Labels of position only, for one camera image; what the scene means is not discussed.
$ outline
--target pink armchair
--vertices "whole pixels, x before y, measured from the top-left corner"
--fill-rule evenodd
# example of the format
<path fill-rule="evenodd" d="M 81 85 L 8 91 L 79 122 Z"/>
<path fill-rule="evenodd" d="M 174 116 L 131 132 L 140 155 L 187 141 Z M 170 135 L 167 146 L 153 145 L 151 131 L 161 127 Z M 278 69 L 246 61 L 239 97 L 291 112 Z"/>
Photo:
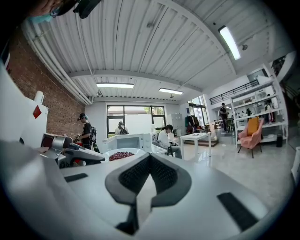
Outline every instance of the pink armchair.
<path fill-rule="evenodd" d="M 259 126 L 258 126 L 258 130 L 252 134 L 252 136 L 248 136 L 248 124 L 245 127 L 245 129 L 239 133 L 239 139 L 240 139 L 240 149 L 242 147 L 244 148 L 248 148 L 251 149 L 252 152 L 252 158 L 253 157 L 253 148 L 259 144 L 259 142 L 261 141 L 261 136 L 262 136 L 262 127 L 263 127 L 263 120 L 260 121 Z"/>

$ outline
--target white bowl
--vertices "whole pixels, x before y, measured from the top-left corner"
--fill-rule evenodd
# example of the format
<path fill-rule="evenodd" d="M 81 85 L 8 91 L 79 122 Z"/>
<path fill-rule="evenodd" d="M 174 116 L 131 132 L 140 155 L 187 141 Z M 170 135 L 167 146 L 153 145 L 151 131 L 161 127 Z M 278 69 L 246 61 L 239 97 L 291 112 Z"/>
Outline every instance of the white bowl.
<path fill-rule="evenodd" d="M 103 156 L 105 157 L 105 161 L 109 162 L 109 156 L 111 156 L 112 154 L 115 154 L 117 152 L 131 152 L 134 155 L 144 155 L 146 152 L 138 149 L 138 148 L 119 148 L 119 149 L 115 149 L 115 150 L 110 150 L 106 153 L 103 154 Z"/>

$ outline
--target bowl of red beans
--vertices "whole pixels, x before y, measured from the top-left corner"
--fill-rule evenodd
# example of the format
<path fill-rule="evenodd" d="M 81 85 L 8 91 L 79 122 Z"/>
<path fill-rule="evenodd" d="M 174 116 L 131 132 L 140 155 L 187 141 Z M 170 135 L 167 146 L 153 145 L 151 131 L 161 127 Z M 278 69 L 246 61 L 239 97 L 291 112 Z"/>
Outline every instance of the bowl of red beans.
<path fill-rule="evenodd" d="M 108 151 L 104 153 L 103 156 L 105 157 L 106 162 L 112 162 L 112 161 L 128 158 L 131 156 L 135 156 L 135 155 L 141 156 L 143 154 L 145 154 L 145 152 L 138 148 L 120 148 L 120 149 Z"/>

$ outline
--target white table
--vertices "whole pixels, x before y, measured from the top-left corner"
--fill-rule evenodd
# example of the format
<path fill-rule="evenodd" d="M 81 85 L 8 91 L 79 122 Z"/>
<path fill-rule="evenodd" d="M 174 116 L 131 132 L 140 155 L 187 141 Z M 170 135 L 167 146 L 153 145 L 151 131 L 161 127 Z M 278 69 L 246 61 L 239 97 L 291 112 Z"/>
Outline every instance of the white table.
<path fill-rule="evenodd" d="M 209 156 L 211 156 L 211 140 L 210 140 L 210 135 L 211 133 L 193 133 L 185 136 L 180 137 L 180 148 L 181 148 L 181 154 L 182 154 L 182 159 L 184 159 L 184 140 L 191 140 L 194 141 L 195 143 L 195 157 L 198 156 L 198 140 L 205 138 L 208 136 L 208 142 L 209 142 Z"/>

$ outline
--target red diamond sticker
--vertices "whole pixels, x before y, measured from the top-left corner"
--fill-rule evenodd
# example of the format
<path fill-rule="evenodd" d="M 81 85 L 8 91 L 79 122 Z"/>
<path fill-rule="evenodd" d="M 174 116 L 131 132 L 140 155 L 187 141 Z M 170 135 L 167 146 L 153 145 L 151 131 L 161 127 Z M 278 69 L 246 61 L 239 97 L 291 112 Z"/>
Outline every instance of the red diamond sticker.
<path fill-rule="evenodd" d="M 39 109 L 38 105 L 36 106 L 36 108 L 33 111 L 33 116 L 35 119 L 37 119 L 39 117 L 39 115 L 41 115 L 41 110 Z"/>

